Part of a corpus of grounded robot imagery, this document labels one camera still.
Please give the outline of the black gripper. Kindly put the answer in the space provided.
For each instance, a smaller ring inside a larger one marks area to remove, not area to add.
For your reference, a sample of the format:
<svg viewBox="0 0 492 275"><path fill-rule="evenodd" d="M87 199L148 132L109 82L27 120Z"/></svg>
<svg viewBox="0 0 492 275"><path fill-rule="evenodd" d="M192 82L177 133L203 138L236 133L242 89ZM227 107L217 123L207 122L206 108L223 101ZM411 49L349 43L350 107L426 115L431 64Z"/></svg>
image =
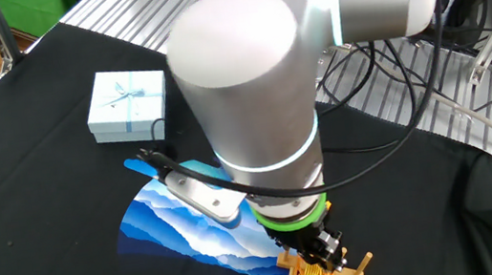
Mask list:
<svg viewBox="0 0 492 275"><path fill-rule="evenodd" d="M327 228L329 217L329 212L324 210L316 220L297 230L266 228L266 232L279 246L296 250L308 264L320 264L329 272L341 272L347 264L343 257L342 234Z"/></svg>

